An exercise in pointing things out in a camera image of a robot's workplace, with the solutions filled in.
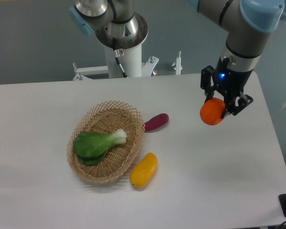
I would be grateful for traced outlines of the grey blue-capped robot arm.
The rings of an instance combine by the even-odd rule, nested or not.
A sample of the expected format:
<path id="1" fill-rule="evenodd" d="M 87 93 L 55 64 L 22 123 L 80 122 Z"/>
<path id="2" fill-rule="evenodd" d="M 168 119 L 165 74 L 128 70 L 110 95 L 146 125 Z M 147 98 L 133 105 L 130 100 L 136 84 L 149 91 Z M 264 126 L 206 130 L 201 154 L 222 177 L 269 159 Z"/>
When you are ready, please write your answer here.
<path id="1" fill-rule="evenodd" d="M 201 71 L 206 101 L 223 96 L 221 118 L 237 115 L 253 102 L 244 86 L 255 68 L 284 10 L 282 0 L 191 0 L 198 13 L 228 32 L 216 67 Z M 131 0 L 77 0 L 69 9 L 85 34 L 95 33 L 104 46 L 111 78 L 142 77 L 142 43 L 148 34 L 145 19 Z"/>

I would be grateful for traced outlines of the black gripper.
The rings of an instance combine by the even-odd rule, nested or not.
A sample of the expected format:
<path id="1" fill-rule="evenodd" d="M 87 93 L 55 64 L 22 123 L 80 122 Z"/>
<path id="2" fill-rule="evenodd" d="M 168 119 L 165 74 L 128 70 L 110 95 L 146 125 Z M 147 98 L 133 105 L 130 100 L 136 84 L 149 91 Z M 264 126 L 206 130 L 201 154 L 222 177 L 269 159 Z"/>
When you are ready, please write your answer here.
<path id="1" fill-rule="evenodd" d="M 225 108 L 221 114 L 222 119 L 228 115 L 236 116 L 254 101 L 251 96 L 243 93 L 244 86 L 253 70 L 237 72 L 228 69 L 227 65 L 227 61 L 219 58 L 215 69 L 207 66 L 201 70 L 200 80 L 200 88 L 205 94 L 204 103 L 214 97 L 215 87 L 224 96 Z"/>

